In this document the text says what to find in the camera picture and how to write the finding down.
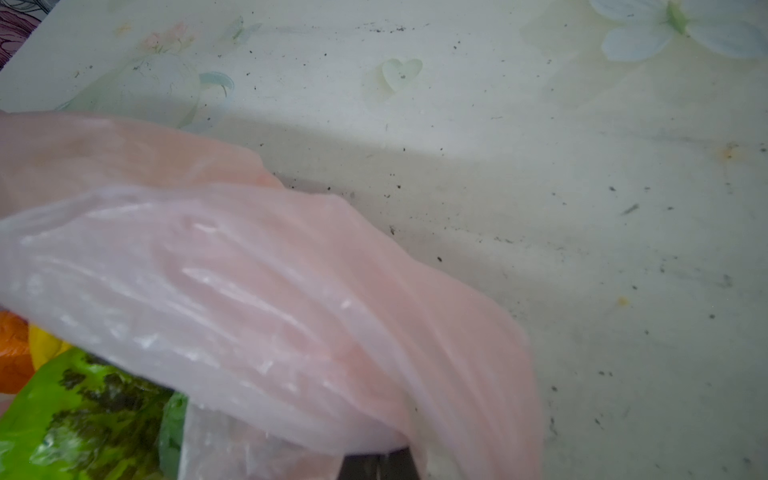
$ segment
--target cup handle print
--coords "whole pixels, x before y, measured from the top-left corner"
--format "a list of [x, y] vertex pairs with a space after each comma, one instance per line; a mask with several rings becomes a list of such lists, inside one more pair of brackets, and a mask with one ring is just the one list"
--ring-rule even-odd
[[221, 120], [221, 118], [227, 113], [227, 110], [229, 110], [230, 106], [232, 105], [232, 93], [235, 89], [235, 83], [232, 81], [229, 75], [225, 75], [218, 71], [209, 71], [200, 74], [200, 85], [203, 87], [206, 85], [221, 86], [224, 89], [224, 94], [226, 97], [218, 105], [211, 107], [207, 116], [202, 120], [192, 121], [200, 105], [198, 105], [195, 109], [192, 110], [192, 112], [190, 112], [187, 118], [185, 118], [181, 125], [179, 125], [179, 128], [192, 134], [202, 133], [205, 130], [213, 127], [218, 121]]

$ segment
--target flower center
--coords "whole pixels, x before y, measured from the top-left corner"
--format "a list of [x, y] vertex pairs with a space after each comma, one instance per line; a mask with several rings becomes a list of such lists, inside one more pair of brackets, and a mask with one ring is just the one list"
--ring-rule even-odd
[[688, 25], [688, 19], [680, 9], [680, 4], [677, 2], [667, 3], [667, 22], [672, 25], [672, 28], [681, 35], [685, 35], [685, 27]]

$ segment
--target flower petal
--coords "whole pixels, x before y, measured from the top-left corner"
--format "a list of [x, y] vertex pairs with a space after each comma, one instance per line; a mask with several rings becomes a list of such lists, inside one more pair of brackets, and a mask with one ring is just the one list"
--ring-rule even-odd
[[683, 0], [680, 10], [689, 20], [722, 20], [742, 15], [759, 0]]
[[668, 24], [614, 28], [603, 40], [603, 53], [612, 61], [641, 61], [660, 52], [674, 37]]
[[589, 0], [605, 18], [622, 23], [662, 22], [667, 18], [666, 0]]
[[715, 53], [731, 58], [768, 57], [768, 39], [760, 29], [747, 22], [710, 25], [691, 22], [688, 34]]

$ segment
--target dark green object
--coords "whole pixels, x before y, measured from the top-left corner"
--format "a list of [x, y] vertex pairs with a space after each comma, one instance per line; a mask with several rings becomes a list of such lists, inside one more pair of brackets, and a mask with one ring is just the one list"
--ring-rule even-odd
[[80, 349], [62, 353], [0, 419], [0, 480], [162, 480], [171, 393]]
[[187, 396], [176, 392], [165, 405], [160, 437], [157, 439], [160, 452], [160, 470], [168, 480], [179, 476], [181, 445], [184, 442], [184, 419], [187, 416]]

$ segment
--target white flower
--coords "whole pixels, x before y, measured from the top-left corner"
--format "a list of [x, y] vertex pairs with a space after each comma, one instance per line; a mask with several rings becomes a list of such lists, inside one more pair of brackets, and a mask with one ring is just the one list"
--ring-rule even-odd
[[731, 58], [768, 56], [768, 40], [737, 17], [758, 0], [589, 0], [610, 20], [626, 25], [608, 32], [603, 52], [612, 61], [653, 57], [675, 35], [688, 35], [715, 53]]

